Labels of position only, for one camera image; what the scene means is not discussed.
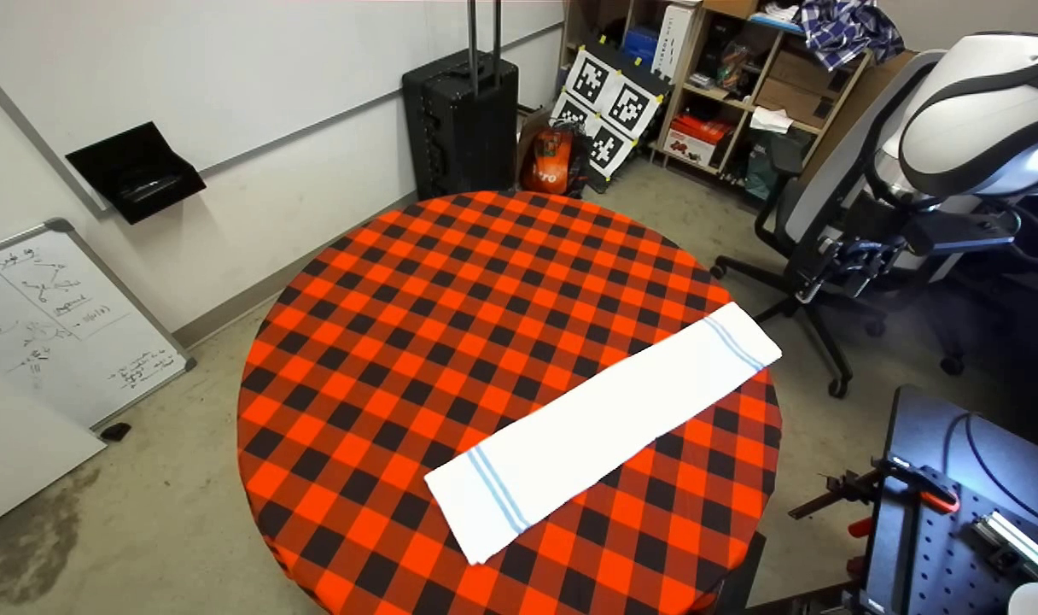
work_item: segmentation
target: shelving unit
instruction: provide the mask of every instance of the shelving unit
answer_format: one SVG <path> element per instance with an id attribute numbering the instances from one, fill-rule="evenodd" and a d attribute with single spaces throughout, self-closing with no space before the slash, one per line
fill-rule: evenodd
<path id="1" fill-rule="evenodd" d="M 723 54 L 732 45 L 741 45 L 741 54 L 749 54 L 743 64 L 738 64 L 738 75 L 722 73 Z M 704 173 L 716 173 L 723 182 L 741 182 L 733 162 L 743 162 L 743 152 L 751 147 L 751 113 L 754 109 L 777 109 L 783 97 L 788 99 L 788 135 L 796 135 L 807 144 L 801 163 L 816 155 L 821 141 L 826 137 L 833 116 L 853 94 L 862 73 L 866 61 L 857 61 L 853 70 L 844 70 L 836 75 L 824 75 L 824 64 L 807 54 L 800 35 L 784 35 L 773 25 L 754 25 L 743 14 L 716 14 L 708 8 L 698 8 L 682 61 L 673 78 L 673 97 L 667 103 L 667 116 L 658 128 L 658 141 L 651 152 L 664 162 L 681 162 L 686 166 L 698 166 Z M 673 135 L 677 116 L 694 116 L 704 123 L 727 128 L 727 137 L 713 147 L 709 162 L 694 162 L 671 144 L 681 144 Z"/>

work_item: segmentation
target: buffalo check tablecloth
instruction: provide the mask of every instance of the buffalo check tablecloth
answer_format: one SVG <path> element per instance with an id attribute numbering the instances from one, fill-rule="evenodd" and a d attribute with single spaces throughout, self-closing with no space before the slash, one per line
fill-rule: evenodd
<path id="1" fill-rule="evenodd" d="M 699 608 L 776 488 L 767 373 L 477 567 L 422 475 L 727 301 L 602 205 L 475 193 L 389 207 L 293 278 L 245 355 L 255 527 L 329 613 Z"/>

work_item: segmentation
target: white wall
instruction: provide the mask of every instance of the white wall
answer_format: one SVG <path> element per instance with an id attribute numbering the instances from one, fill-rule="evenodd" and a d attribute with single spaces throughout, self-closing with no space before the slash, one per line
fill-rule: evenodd
<path id="1" fill-rule="evenodd" d="M 561 30 L 508 54 L 524 106 L 550 106 L 556 54 Z M 403 106 L 389 99 L 211 179 L 141 227 L 98 223 L 0 109 L 0 243 L 67 220 L 172 333 L 411 193 Z"/>
<path id="2" fill-rule="evenodd" d="M 1038 0 L 882 0 L 906 48 L 949 48 L 970 30 L 1038 30 Z"/>

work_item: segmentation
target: black office chair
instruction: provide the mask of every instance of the black office chair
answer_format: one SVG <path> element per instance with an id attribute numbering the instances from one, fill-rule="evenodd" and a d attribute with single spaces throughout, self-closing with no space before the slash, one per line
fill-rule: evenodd
<path id="1" fill-rule="evenodd" d="M 906 99 L 911 94 L 911 84 L 937 64 L 938 54 L 920 54 L 906 64 L 906 73 L 866 106 L 866 113 L 849 128 L 849 135 L 836 144 L 836 152 L 826 157 L 826 163 L 816 170 L 812 182 L 801 182 L 800 173 L 800 155 L 783 147 L 783 141 L 773 141 L 767 157 L 773 166 L 777 170 L 777 185 L 767 199 L 767 205 L 758 212 L 754 220 L 754 236 L 773 246 L 776 253 L 784 255 L 784 271 L 762 271 L 754 263 L 733 261 L 733 255 L 716 255 L 713 263 L 713 278 L 723 278 L 727 271 L 749 272 L 776 292 L 783 292 L 783 299 L 758 312 L 754 321 L 767 321 L 776 314 L 800 314 L 801 327 L 812 335 L 812 341 L 821 344 L 821 355 L 830 369 L 830 395 L 848 395 L 848 385 L 853 381 L 853 369 L 848 362 L 848 355 L 839 352 L 839 344 L 833 341 L 826 321 L 821 318 L 821 305 L 816 299 L 801 299 L 801 281 L 793 271 L 796 261 L 796 246 L 816 232 L 816 220 L 824 212 L 844 207 L 849 193 L 862 193 L 862 152 L 875 147 L 866 144 L 870 135 L 882 135 L 878 116 L 890 116 L 897 120 L 902 113 L 890 113 L 897 106 L 897 99 Z M 884 312 L 849 299 L 849 294 L 830 294 L 824 287 L 826 299 L 857 305 L 862 312 L 866 312 L 866 333 L 870 335 L 884 335 Z"/>

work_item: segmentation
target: round table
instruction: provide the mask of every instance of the round table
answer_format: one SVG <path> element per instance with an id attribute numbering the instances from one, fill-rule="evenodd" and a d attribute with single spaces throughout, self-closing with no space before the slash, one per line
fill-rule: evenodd
<path id="1" fill-rule="evenodd" d="M 293 278 L 245 355 L 255 527 L 329 613 L 708 605 L 776 488 L 767 373 L 477 567 L 422 475 L 723 301 L 691 253 L 602 205 L 475 193 L 389 207 Z"/>

